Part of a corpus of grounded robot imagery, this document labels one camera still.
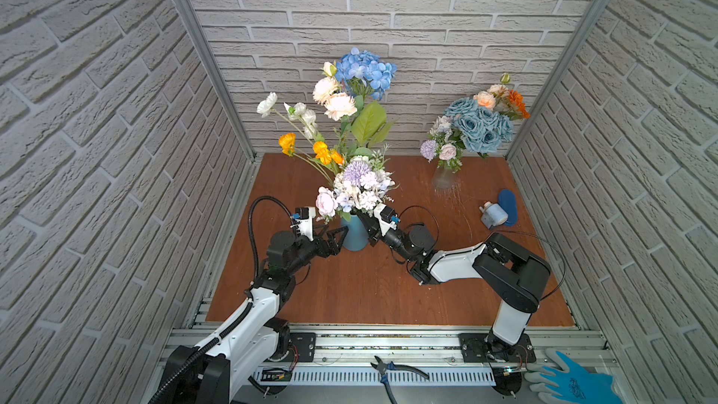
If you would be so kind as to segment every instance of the metal frame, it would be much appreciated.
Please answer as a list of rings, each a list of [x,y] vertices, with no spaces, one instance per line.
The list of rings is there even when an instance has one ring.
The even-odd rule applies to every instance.
[[[192,2],[190,0],[172,0],[172,2],[175,3],[177,14],[179,14],[179,17],[182,19],[184,28],[187,30],[187,34],[190,35],[190,39],[192,39],[197,54],[202,61],[202,65],[207,71],[207,77],[210,79],[212,86],[214,86],[217,96],[220,99],[220,104],[227,113],[229,122],[237,134],[239,145],[242,146],[242,150],[244,150],[247,159],[249,159],[251,163],[254,163],[256,152],[254,151],[252,142],[247,136],[247,131],[244,129],[242,120],[239,118],[239,114],[237,114],[237,109],[234,107],[234,101],[229,93],[229,88],[227,87],[224,76],[222,76],[210,43],[207,41],[205,32],[202,30],[200,20],[194,12]]]
[[[548,103],[553,90],[559,84],[564,74],[569,70],[569,66],[571,66],[571,63],[574,58],[576,58],[576,55],[578,55],[581,47],[586,42],[586,39],[588,39],[588,35],[591,33],[591,30],[595,27],[598,18],[601,17],[601,14],[603,14],[603,11],[606,9],[606,6],[608,6],[610,1],[611,0],[591,1],[591,4],[588,6],[588,9],[579,21],[576,30],[571,35],[569,42],[561,52],[559,60],[551,69],[551,73],[549,74],[546,83],[543,84],[541,91],[539,91],[538,96],[536,96],[534,105],[531,107],[531,117],[522,125],[521,131],[519,131],[516,135],[516,139],[513,140],[513,143],[506,154],[507,160],[512,160],[518,155],[518,151],[524,144],[524,141],[528,138],[531,127],[534,126],[536,119],[539,118],[543,108]]]

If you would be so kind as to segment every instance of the wooden table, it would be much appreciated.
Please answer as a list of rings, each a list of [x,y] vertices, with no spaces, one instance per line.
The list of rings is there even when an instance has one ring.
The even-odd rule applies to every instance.
[[[419,156],[396,156],[388,162],[388,170],[399,188],[389,195],[393,208],[401,212],[411,204],[430,209],[440,226],[437,248],[452,250],[481,242],[489,231],[481,223],[479,206],[495,202],[501,189],[509,189],[518,200],[518,223],[511,230],[535,234],[534,225],[518,188],[501,157],[481,159],[465,157],[456,187],[449,192],[436,192],[431,180],[435,163]],[[249,203],[260,195],[273,195],[290,210],[297,206],[313,206],[317,188],[323,186],[321,175],[311,166],[282,154],[267,154],[262,161]],[[252,279],[252,252],[247,238],[247,212],[237,230],[227,264],[207,315],[209,321],[226,319],[245,299],[243,290]],[[266,256],[269,238],[277,231],[288,229],[286,215],[272,202],[261,202],[254,215],[254,230],[260,260]],[[436,234],[433,219],[422,209],[410,209],[402,216],[400,226],[424,221]],[[507,237],[545,257],[536,238],[510,234]],[[305,269],[297,274],[304,277]],[[555,287],[552,276],[546,291]],[[361,323],[361,324],[428,324],[490,326],[498,311],[499,297],[484,281],[460,279],[441,285],[419,285],[406,272],[405,265],[396,264],[389,248],[379,243],[367,245],[359,252],[343,250],[338,256],[312,262],[306,282],[297,286],[279,317],[294,323]],[[572,327],[573,319],[561,292],[541,303],[530,321],[534,327]]]

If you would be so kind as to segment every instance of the white bottle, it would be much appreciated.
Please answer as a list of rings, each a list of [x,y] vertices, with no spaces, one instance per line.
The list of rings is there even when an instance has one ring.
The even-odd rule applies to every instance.
[[[488,229],[498,227],[498,225],[504,224],[508,219],[506,211],[496,203],[486,202],[484,206],[479,207],[479,209],[484,213],[481,216],[481,222],[486,225]]]

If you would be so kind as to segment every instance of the flower arrangement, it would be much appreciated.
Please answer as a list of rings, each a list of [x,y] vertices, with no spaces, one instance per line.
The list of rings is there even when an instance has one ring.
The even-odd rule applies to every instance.
[[[274,108],[277,96],[271,93],[259,103],[257,112],[262,117],[277,113],[311,143],[313,155],[297,147],[296,133],[279,138],[282,153],[311,164],[328,182],[317,195],[319,219],[328,221],[339,214],[349,220],[357,211],[371,215],[377,204],[391,200],[386,193],[395,186],[384,168],[388,146],[372,148],[382,144],[393,125],[386,121],[386,111],[377,100],[390,88],[396,65],[353,48],[335,63],[325,62],[322,71],[326,77],[314,86],[312,98],[329,119],[339,122],[332,129],[338,139],[333,146],[318,130],[316,112],[304,103],[285,103],[285,116]]]
[[[429,139],[421,144],[421,155],[429,161],[438,157],[439,167],[455,173],[461,169],[464,151],[488,157],[496,153],[501,142],[510,142],[512,121],[531,115],[526,112],[521,94],[506,87],[509,74],[501,76],[500,81],[488,91],[458,99],[446,108],[429,130]]]

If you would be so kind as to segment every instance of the purple flower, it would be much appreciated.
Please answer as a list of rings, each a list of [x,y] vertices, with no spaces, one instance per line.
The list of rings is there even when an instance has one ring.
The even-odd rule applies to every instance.
[[[439,147],[439,144],[436,143],[435,140],[429,139],[425,140],[421,144],[421,148],[419,148],[419,151],[421,152],[421,155],[425,157],[428,160],[434,159],[436,156],[436,148]]]
[[[349,181],[352,186],[361,185],[361,176],[371,172],[369,164],[362,160],[353,160],[344,169],[344,181]]]

